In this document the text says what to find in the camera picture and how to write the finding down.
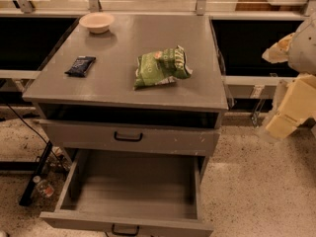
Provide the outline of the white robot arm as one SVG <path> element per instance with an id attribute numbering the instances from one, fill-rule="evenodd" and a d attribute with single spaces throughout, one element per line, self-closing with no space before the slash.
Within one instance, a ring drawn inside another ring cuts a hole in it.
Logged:
<path id="1" fill-rule="evenodd" d="M 273 108 L 263 121 L 262 134 L 272 140 L 288 137 L 316 112 L 316 15 L 267 48 L 262 58 L 269 63 L 286 62 L 298 72 L 291 82 L 281 80 Z"/>

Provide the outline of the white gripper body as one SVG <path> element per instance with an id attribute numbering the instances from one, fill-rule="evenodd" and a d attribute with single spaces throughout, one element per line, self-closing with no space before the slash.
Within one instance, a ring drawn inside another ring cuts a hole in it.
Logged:
<path id="1" fill-rule="evenodd" d="M 289 34 L 267 48 L 262 59 L 269 63 L 282 63 L 288 61 L 288 51 L 294 34 Z"/>

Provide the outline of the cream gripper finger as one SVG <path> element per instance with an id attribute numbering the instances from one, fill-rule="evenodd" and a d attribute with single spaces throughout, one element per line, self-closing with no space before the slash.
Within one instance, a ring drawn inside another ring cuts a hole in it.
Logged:
<path id="1" fill-rule="evenodd" d="M 316 112 L 316 77 L 299 75 L 288 83 L 276 113 L 266 125 L 271 137 L 284 139 Z"/>

